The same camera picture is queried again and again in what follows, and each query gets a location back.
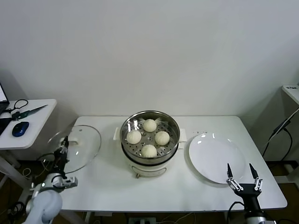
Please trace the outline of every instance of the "floor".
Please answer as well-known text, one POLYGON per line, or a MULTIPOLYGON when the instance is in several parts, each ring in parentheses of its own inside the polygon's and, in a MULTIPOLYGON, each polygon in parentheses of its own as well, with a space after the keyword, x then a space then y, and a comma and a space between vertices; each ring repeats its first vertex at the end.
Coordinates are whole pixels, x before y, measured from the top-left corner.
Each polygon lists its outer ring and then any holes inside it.
MULTIPOLYGON (((36 174, 40 173, 42 166, 34 162, 21 162, 22 167, 19 171, 22 173, 24 168, 30 168, 36 171, 36 174)), ((283 165, 276 165, 271 168, 273 175, 285 175, 287 172, 284 169, 283 165)), ((40 175, 37 178, 38 182, 43 181, 45 174, 40 175)), ((282 192, 284 193, 288 206, 285 209, 280 210, 267 210, 267 214, 275 219, 279 220, 282 218, 291 219, 299 223, 299 191, 296 186, 293 184, 280 184, 279 185, 282 192)), ((16 185, 11 180, 6 180, 4 186, 0 189, 0 224, 8 224, 6 209, 11 206, 13 203, 17 202, 22 189, 16 185)), ((157 222, 164 221, 177 221, 179 218, 187 215, 188 213, 113 213, 111 217, 94 217, 93 215, 90 218, 91 224, 126 224, 127 220, 130 217, 155 217, 157 222)), ((84 212, 78 212, 78 215, 81 217, 85 216, 84 212)), ((233 212, 232 218, 241 217, 241 212, 233 212)), ((26 219, 26 215, 23 215, 15 224, 21 224, 26 219)), ((58 215, 53 224, 68 224, 63 217, 58 215)), ((185 218, 181 219, 178 224, 200 224, 200 223, 217 223, 225 224, 224 214, 222 212, 207 212, 207 213, 192 213, 187 215, 185 218)))

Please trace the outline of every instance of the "cable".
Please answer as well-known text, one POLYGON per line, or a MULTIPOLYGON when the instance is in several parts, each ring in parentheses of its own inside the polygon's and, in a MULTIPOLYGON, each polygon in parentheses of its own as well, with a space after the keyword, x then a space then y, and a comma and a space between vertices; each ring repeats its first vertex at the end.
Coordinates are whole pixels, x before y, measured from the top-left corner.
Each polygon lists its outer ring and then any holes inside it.
POLYGON ((269 143, 270 143, 270 139, 271 139, 271 137, 273 136, 273 133, 272 133, 272 135, 269 137, 269 139, 268 139, 268 143, 267 143, 267 146, 266 146, 266 148, 265 148, 265 150, 264 150, 264 152, 263 152, 263 155, 262 155, 262 157, 265 155, 265 153, 266 153, 266 151, 267 151, 267 149, 268 149, 268 146, 269 146, 269 143))
POLYGON ((285 124, 295 115, 295 113, 297 113, 299 111, 299 108, 294 112, 294 113, 292 113, 291 114, 291 116, 287 119, 287 120, 285 120, 285 122, 280 126, 280 128, 275 132, 275 134, 273 134, 272 135, 272 137, 270 137, 270 139, 268 140, 268 142, 266 143, 266 144, 264 144, 264 146, 265 145, 267 145, 273 138, 274 138, 274 136, 278 133, 278 132, 280 132, 281 131, 281 129, 283 129, 284 128, 284 126, 285 126, 285 124))
POLYGON ((232 208, 236 205, 236 204, 241 204, 244 206, 244 204, 242 202, 234 202, 228 209, 228 216, 226 218, 226 224, 229 224, 229 215, 230 215, 230 212, 232 210, 232 208))
POLYGON ((293 221, 293 220, 291 220, 291 219, 287 219, 287 218, 282 218, 282 219, 278 220, 278 221, 277 221, 277 224, 279 224, 281 221, 288 221, 288 222, 290 222, 290 223, 298 224, 298 223, 296 223, 295 221, 293 221))
POLYGON ((174 224, 178 224, 178 221, 181 220, 182 218, 185 218, 187 217, 188 215, 192 214, 192 212, 188 213, 187 215, 184 215, 183 217, 179 218, 177 221, 161 221, 161 222, 158 222, 157 224, 160 224, 160 223, 174 223, 174 224))
MULTIPOLYGON (((38 178, 40 175, 42 175, 44 172, 45 172, 45 170, 47 170, 47 167, 48 167, 48 165, 50 164, 51 162, 49 161, 48 162, 48 164, 46 165, 46 166, 44 166, 44 164, 43 164, 43 167, 44 167, 44 169, 43 169, 43 171, 39 174, 39 175, 37 175, 35 178, 38 178)), ((26 179, 30 179, 30 178, 28 178, 28 176, 31 174, 31 169, 30 168, 25 168, 25 169, 23 169, 23 171, 22 171, 22 175, 23 175, 23 177, 25 177, 26 179)))
POLYGON ((290 153, 290 151, 291 151, 291 149, 292 149, 292 146, 293 146, 293 138, 292 138, 291 133, 290 133, 286 128, 284 128, 284 131, 289 135, 291 142, 290 142, 290 146, 289 146, 288 151, 286 152, 286 154, 283 156, 283 158, 282 158, 280 161, 283 161, 283 160, 288 156, 288 154, 290 153))
POLYGON ((46 154, 43 154, 43 155, 39 156, 39 157, 36 159, 36 161, 39 161, 41 158, 43 158, 43 157, 45 157, 45 156, 47 156, 47 155, 54 155, 54 153, 46 153, 46 154))
POLYGON ((172 215, 172 213, 169 216, 166 216, 164 219, 162 219, 161 222, 163 222, 164 220, 168 219, 171 215, 172 215))

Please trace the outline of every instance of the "scissors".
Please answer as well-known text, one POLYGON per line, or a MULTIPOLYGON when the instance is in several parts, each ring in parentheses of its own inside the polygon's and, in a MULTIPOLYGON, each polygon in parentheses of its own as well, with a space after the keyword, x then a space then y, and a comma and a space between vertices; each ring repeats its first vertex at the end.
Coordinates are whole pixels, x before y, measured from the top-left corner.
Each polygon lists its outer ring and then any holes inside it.
POLYGON ((31 114, 34 114, 38 111, 40 111, 41 109, 43 109, 44 107, 46 107, 47 105, 44 105, 44 106, 40 106, 38 108, 35 108, 33 110, 30 110, 30 111, 24 111, 22 113, 20 112, 16 112, 14 114, 11 115, 12 117, 12 120, 20 120, 20 119, 23 119, 23 118, 26 118, 28 116, 30 116, 31 114))

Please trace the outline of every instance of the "electric steamer pot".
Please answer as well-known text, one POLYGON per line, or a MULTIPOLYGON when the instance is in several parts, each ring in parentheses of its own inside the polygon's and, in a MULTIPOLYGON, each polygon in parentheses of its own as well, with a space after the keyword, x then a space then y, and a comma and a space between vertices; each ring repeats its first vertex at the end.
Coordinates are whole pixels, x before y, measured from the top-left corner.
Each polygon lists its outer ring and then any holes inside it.
POLYGON ((121 126, 120 139, 124 154, 134 163, 142 166, 157 166, 170 160, 178 149, 179 127, 176 121, 166 113, 159 111, 142 111, 129 117, 121 126), (157 123, 154 132, 146 132, 142 124, 147 119, 153 119, 157 123), (130 131, 140 131, 142 137, 139 143, 130 144, 127 142, 127 134, 130 131), (155 135, 160 131, 165 131, 170 136, 170 141, 165 146, 160 146, 155 142, 155 135), (145 158, 141 156, 143 146, 151 144, 157 149, 157 156, 145 158))

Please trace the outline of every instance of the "white table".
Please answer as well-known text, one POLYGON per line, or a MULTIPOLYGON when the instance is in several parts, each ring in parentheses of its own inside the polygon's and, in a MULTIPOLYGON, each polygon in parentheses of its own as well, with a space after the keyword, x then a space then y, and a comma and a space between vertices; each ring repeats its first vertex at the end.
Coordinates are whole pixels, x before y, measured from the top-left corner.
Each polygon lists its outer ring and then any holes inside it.
MULTIPOLYGON (((11 101, 8 108, 13 108, 14 103, 16 101, 11 101)), ((40 133, 41 129, 43 128, 44 124, 46 123, 47 119, 51 115, 52 111, 56 106, 55 99, 36 99, 36 100, 29 100, 28 105, 21 108, 19 111, 24 112, 27 110, 32 110, 37 107, 48 105, 47 107, 41 109, 35 114, 32 114, 26 118, 23 118, 19 121, 11 121, 9 125, 6 127, 4 132, 0 135, 0 150, 6 150, 7 153, 2 153, 9 162, 11 162, 14 166, 18 167, 20 164, 9 154, 8 150, 14 149, 26 149, 32 146, 35 142, 38 134, 40 133), (21 121, 28 121, 29 127, 26 130, 25 134, 21 137, 14 137, 12 135, 13 127, 21 122, 21 121)), ((3 113, 1 114, 0 118, 9 118, 11 114, 3 113)), ((11 178, 14 182, 20 185, 22 188, 28 188, 30 183, 26 180, 15 168, 14 166, 10 165, 5 159, 0 157, 0 170, 9 174, 9 178, 11 178)))
MULTIPOLYGON (((299 105, 299 86, 298 85, 283 85, 282 90, 299 105)), ((293 169, 290 164, 285 164, 285 169, 288 175, 275 176, 277 183, 294 183, 299 190, 299 167, 293 169)))
MULTIPOLYGON (((116 127, 126 117, 80 117, 75 125, 95 127, 102 136, 94 160, 71 175, 78 186, 61 193, 63 210, 105 212, 226 211, 240 201, 227 185, 209 182, 189 163, 187 148, 177 151, 173 165, 156 178, 139 178, 129 170, 117 141, 116 127)), ((262 209, 284 208, 287 201, 253 140, 238 117, 174 117, 190 140, 201 132, 221 133, 234 141, 264 179, 259 196, 262 209)), ((242 182, 253 182, 249 165, 242 182)))

